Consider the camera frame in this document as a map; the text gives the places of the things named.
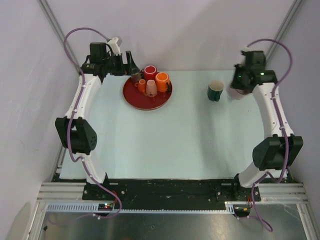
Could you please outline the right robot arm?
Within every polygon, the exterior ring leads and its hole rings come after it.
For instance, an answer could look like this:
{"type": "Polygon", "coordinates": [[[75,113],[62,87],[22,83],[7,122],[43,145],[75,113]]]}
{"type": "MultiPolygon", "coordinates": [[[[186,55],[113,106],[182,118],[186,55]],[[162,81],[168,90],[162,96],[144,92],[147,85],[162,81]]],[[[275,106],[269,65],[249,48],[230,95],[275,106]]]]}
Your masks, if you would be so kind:
{"type": "Polygon", "coordinates": [[[279,96],[279,81],[266,69],[262,50],[241,50],[243,61],[234,67],[230,88],[242,95],[253,95],[263,123],[264,139],[252,150],[252,163],[234,178],[232,197],[238,201],[249,195],[265,177],[280,183],[304,144],[294,134],[279,96]]]}

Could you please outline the dark green mug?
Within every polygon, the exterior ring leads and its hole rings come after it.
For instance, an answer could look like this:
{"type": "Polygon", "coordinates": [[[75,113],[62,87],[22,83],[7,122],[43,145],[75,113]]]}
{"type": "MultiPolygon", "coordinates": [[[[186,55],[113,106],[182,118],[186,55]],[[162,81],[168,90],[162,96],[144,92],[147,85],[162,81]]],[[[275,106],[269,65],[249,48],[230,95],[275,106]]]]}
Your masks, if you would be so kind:
{"type": "Polygon", "coordinates": [[[207,97],[210,101],[219,102],[221,99],[222,92],[224,90],[224,83],[220,80],[212,80],[208,84],[207,97]]]}

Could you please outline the lilac ribbed mug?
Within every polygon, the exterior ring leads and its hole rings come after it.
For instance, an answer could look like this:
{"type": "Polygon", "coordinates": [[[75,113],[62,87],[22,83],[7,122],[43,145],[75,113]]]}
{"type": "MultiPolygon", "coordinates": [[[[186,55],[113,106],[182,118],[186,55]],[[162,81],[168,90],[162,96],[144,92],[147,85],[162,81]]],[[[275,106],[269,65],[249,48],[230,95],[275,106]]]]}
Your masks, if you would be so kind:
{"type": "Polygon", "coordinates": [[[228,94],[233,100],[241,100],[246,96],[241,90],[232,88],[231,86],[228,88],[228,94]]]}

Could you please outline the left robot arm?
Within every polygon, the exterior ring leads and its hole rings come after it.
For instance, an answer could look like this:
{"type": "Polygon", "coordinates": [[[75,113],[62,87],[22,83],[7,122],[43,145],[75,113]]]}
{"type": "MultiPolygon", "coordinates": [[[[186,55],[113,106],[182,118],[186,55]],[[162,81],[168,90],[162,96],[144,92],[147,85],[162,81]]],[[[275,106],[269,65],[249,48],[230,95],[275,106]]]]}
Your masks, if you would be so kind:
{"type": "Polygon", "coordinates": [[[100,167],[96,155],[98,136],[87,119],[90,108],[108,75],[130,76],[133,80],[138,80],[141,76],[141,70],[130,51],[125,53],[127,62],[123,61],[119,40],[114,37],[108,42],[90,43],[89,55],[78,68],[79,84],[71,106],[64,117],[55,120],[62,146],[68,150],[74,163],[82,163],[87,181],[96,184],[93,188],[94,195],[101,200],[110,196],[111,187],[104,183],[107,173],[100,167]]]}

